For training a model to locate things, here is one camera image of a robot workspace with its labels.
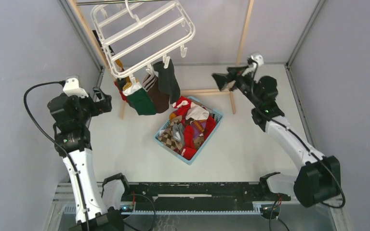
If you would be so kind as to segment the white fluffy sock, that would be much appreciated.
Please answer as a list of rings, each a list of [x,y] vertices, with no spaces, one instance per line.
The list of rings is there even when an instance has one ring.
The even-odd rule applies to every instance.
[[[203,107],[201,107],[200,105],[198,104],[195,104],[195,103],[191,103],[187,113],[186,113],[186,116],[185,116],[185,119],[186,120],[189,120],[189,119],[193,119],[193,120],[206,120],[208,119],[210,113],[204,109]]]

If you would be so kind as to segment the white plastic clip hanger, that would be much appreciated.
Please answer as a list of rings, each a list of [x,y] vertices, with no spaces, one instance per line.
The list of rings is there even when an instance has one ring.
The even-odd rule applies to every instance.
[[[169,54],[178,51],[186,57],[186,43],[196,34],[194,23],[177,0],[107,0],[92,7],[90,18],[115,79],[140,70],[151,74],[159,61],[167,68]],[[117,59],[123,64],[122,72]]]

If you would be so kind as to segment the red santa sock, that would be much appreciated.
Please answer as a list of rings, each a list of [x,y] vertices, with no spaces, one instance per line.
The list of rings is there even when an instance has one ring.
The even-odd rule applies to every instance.
[[[176,102],[172,104],[172,108],[175,109],[175,115],[184,117],[187,114],[187,111],[192,106],[192,103],[193,102],[188,98],[181,96]]]

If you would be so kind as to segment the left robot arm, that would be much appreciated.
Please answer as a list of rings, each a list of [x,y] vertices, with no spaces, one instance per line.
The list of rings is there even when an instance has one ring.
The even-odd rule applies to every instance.
[[[132,191],[122,173],[104,180],[100,190],[95,180],[89,119],[112,110],[112,97],[93,89],[98,101],[82,94],[65,93],[53,98],[47,107],[54,118],[55,149],[68,170],[76,205],[76,225],[72,231],[122,231],[121,201]]]

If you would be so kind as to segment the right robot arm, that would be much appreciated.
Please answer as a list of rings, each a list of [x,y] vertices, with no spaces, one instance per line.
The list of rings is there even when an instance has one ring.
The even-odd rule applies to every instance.
[[[346,197],[341,187],[339,160],[333,155],[325,156],[294,131],[276,102],[277,80],[271,76],[255,80],[256,69],[229,67],[226,74],[211,76],[220,91],[234,82],[231,90],[239,90],[254,106],[251,110],[254,123],[281,146],[299,171],[297,176],[274,172],[261,177],[260,196],[272,200],[279,193],[294,196],[304,207],[322,204],[343,208]]]

